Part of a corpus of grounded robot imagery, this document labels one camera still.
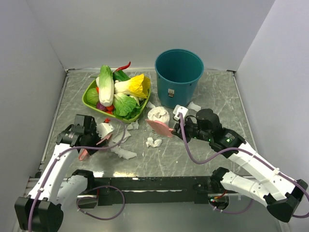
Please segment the pink hand brush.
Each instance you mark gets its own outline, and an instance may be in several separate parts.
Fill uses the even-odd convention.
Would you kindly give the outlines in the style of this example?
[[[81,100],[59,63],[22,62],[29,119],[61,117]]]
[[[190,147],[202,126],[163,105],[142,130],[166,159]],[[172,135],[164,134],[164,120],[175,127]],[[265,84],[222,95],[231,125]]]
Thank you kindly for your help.
[[[161,122],[161,121],[153,121],[153,120],[145,120],[150,127],[153,129],[153,131],[157,134],[166,136],[166,137],[172,137],[173,134],[171,133],[173,131],[173,129],[171,129],[169,126],[167,126],[165,123]]]

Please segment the pink dustpan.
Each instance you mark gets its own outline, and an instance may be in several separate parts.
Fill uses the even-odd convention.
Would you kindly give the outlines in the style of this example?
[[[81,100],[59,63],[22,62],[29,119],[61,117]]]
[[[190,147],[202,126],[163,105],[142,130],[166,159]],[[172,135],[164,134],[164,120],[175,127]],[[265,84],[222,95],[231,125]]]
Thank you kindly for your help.
[[[105,147],[108,142],[109,139],[111,138],[112,134],[108,134],[105,137],[103,137],[102,139],[98,140],[94,145],[88,145],[91,147],[95,147],[95,148],[102,148]],[[98,150],[97,149],[81,149],[78,160],[83,161],[84,159],[94,155]]]

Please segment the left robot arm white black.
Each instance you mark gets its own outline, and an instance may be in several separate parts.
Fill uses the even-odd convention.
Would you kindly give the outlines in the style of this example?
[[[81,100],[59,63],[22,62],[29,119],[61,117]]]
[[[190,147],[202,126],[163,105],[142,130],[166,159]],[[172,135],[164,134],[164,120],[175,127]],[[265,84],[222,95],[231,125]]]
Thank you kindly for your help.
[[[74,123],[57,136],[53,155],[36,185],[26,197],[19,197],[15,202],[20,229],[59,230],[65,209],[80,193],[90,194],[96,187],[92,171],[76,170],[67,181],[65,175],[81,150],[94,154],[100,141],[94,117],[77,114]]]

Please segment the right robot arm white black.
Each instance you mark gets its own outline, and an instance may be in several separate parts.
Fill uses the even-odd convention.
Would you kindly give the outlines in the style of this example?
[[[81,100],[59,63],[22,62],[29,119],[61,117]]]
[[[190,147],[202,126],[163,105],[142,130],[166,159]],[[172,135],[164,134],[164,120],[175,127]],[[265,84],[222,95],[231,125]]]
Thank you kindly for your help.
[[[173,114],[177,124],[172,134],[183,140],[186,149],[191,139],[205,141],[216,152],[214,157],[223,155],[254,177],[250,180],[220,167],[211,176],[215,192],[225,189],[245,195],[282,222],[297,217],[297,207],[309,195],[305,181],[294,180],[270,164],[237,132],[224,128],[213,110],[201,109],[191,116],[187,108],[177,105]]]

